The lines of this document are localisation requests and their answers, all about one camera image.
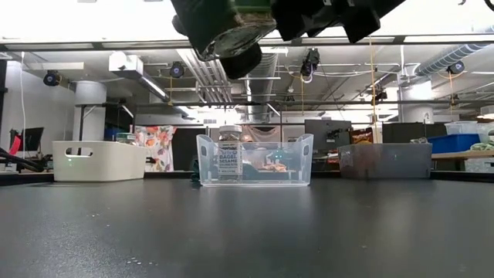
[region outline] white column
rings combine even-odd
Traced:
[[[76,88],[76,105],[77,104],[97,104],[107,101],[107,87],[102,83],[93,81],[80,81]],[[74,111],[74,141],[79,140],[81,108],[76,107]],[[106,108],[96,107],[84,119],[83,141],[102,141],[104,139]]]
[[[401,100],[432,100],[431,81],[402,87]],[[434,107],[431,104],[401,104],[398,107],[402,123],[434,123]]]

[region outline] ceiling duct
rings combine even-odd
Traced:
[[[136,55],[127,56],[122,52],[113,53],[109,58],[109,71],[119,77],[138,80],[142,86],[165,103],[170,100],[170,96],[161,89],[160,84],[144,72],[144,64]],[[196,117],[195,111],[187,107],[174,107],[174,109],[184,117]]]
[[[177,49],[177,52],[198,81],[198,89],[205,93],[208,102],[232,102],[230,83],[219,61],[202,62],[192,49]]]
[[[269,101],[271,93],[272,84],[274,80],[273,77],[276,70],[276,64],[278,63],[278,54],[262,54],[262,60],[259,65],[248,74],[248,79],[245,84],[248,94],[252,96],[252,101],[254,102],[266,102]],[[266,120],[266,112],[268,107],[266,106],[253,106],[249,109],[249,120],[250,121],[264,121]]]
[[[494,25],[479,31],[479,33],[494,33]],[[422,63],[415,69],[414,74],[417,77],[430,76],[441,70],[445,70],[448,66],[461,61],[462,59],[484,49],[489,45],[490,43],[469,43],[450,47],[432,57],[425,63]]]

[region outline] ceiling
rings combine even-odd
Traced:
[[[443,45],[423,45],[423,46],[404,46],[404,62],[406,64],[423,63],[425,60],[433,57],[438,52],[451,46]],[[275,80],[272,92],[275,97],[272,99],[283,100],[288,94],[287,90],[292,86],[295,100],[302,99],[302,87],[298,78],[293,78],[291,74],[298,74],[303,58],[307,54],[308,47],[289,47],[288,54],[279,54],[278,66],[275,76],[281,77],[281,80]],[[323,65],[332,64],[331,66],[319,66],[317,72],[322,73],[349,73],[353,71],[368,71],[371,61],[371,53],[374,54],[374,64],[377,65],[378,71],[390,71],[399,69],[396,66],[401,63],[400,46],[319,46],[318,47]],[[189,70],[179,80],[174,80],[170,84],[168,70],[174,61],[181,61],[181,57],[174,49],[160,50],[128,50],[127,55],[138,55],[145,64],[145,71],[154,76],[163,88],[192,88],[195,87],[195,78]],[[111,80],[118,76],[108,71],[108,57],[112,51],[67,51],[67,52],[38,52],[28,53],[25,56],[25,63],[74,63],[83,62],[84,70],[62,70],[61,74],[71,81],[79,80]],[[463,60],[466,65],[467,73],[455,78],[452,83],[447,79],[435,74],[431,77],[435,98],[447,97],[452,92],[465,93],[460,95],[460,99],[473,99],[478,97],[494,97],[494,86],[482,88],[482,91],[492,91],[492,96],[488,93],[475,93],[475,88],[493,82],[494,74],[474,74],[472,72],[494,72],[494,64],[490,58],[494,55],[494,47],[489,46],[486,49],[473,54]],[[337,66],[335,64],[360,64],[359,66]],[[43,71],[36,71],[35,74],[44,75]],[[381,78],[385,73],[377,72],[375,79]],[[314,76],[313,81],[304,84],[304,100],[358,100],[360,92],[366,92],[364,89],[371,83],[371,75],[364,74],[355,77],[322,77]],[[118,80],[106,83],[109,98],[127,98],[130,103],[146,103],[149,100],[149,93],[137,81]],[[387,86],[397,86],[396,82],[391,82]],[[195,92],[178,91],[172,93],[173,101],[199,101]],[[290,110],[325,110],[334,109],[335,107],[311,107],[305,106],[290,107]],[[464,106],[465,114],[471,113],[476,109],[472,106]],[[448,109],[447,105],[438,106],[438,110]]]

